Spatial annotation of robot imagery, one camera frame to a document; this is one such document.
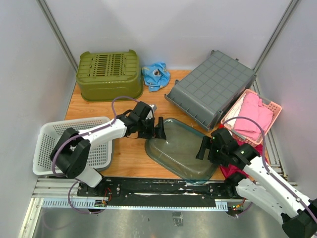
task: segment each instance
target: gray plastic crate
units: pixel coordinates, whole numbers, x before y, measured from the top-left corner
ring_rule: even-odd
[[[212,51],[205,62],[177,80],[165,98],[210,130],[255,79],[255,72],[238,60]]]

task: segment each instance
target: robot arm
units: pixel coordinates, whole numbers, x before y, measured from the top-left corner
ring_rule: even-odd
[[[57,155],[56,165],[67,178],[78,179],[89,187],[94,188],[102,181],[103,177],[87,164],[91,149],[110,140],[129,136],[135,132],[138,132],[138,138],[166,140],[162,117],[158,119],[158,125],[154,127],[155,110],[155,105],[138,102],[133,110],[128,110],[105,124],[79,131],[69,128],[65,130],[53,149],[51,160],[53,161],[58,149],[66,141],[74,138]]]
[[[255,185],[249,178],[236,172],[225,180],[231,197],[244,197],[257,204],[271,214],[291,238],[310,238],[317,231],[317,223],[309,213],[317,216],[317,199],[310,200],[267,163],[264,165],[259,153],[251,145],[245,143],[239,146],[227,129],[218,129],[211,136],[203,138],[197,159],[202,159],[205,150],[209,149],[208,159],[211,162],[225,167],[235,165],[261,185]]]

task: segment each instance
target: pink towel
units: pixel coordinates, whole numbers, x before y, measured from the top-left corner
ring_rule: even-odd
[[[239,116],[256,121],[266,132],[273,119],[273,112],[263,107],[262,100],[258,95],[248,93],[244,97]],[[253,122],[245,119],[237,119],[234,129],[253,140],[257,140],[261,133],[260,129]]]

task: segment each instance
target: wooden surface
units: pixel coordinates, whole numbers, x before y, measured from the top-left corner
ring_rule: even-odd
[[[157,92],[149,92],[147,87],[144,87],[143,95],[138,99],[148,104],[156,104],[157,110],[155,117],[176,118],[189,126],[210,136],[210,132],[202,130],[198,124],[182,112],[177,107],[169,103],[164,94],[168,94],[176,79],[183,79],[190,71],[172,70],[171,81],[168,86],[160,89]],[[115,102],[115,110],[118,114],[123,113],[128,109],[133,109],[135,102]],[[71,103],[66,115],[66,120],[102,117],[106,116],[113,118],[111,103],[89,103],[86,102],[80,93],[78,85],[76,85]],[[179,177],[163,166],[154,162],[145,152],[144,139],[120,138],[115,140],[114,156],[111,166],[102,172],[105,176],[127,176],[127,177],[152,177],[152,178],[169,178],[178,179]],[[212,179],[224,179],[220,169],[218,169]]]

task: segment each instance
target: white laundry basket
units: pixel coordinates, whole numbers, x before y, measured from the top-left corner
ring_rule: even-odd
[[[52,175],[50,154],[63,132],[72,127],[75,130],[89,129],[110,121],[107,117],[84,118],[50,122],[42,126],[36,143],[33,172],[36,175]],[[113,141],[98,146],[89,152],[87,163],[98,171],[105,170],[112,161]]]

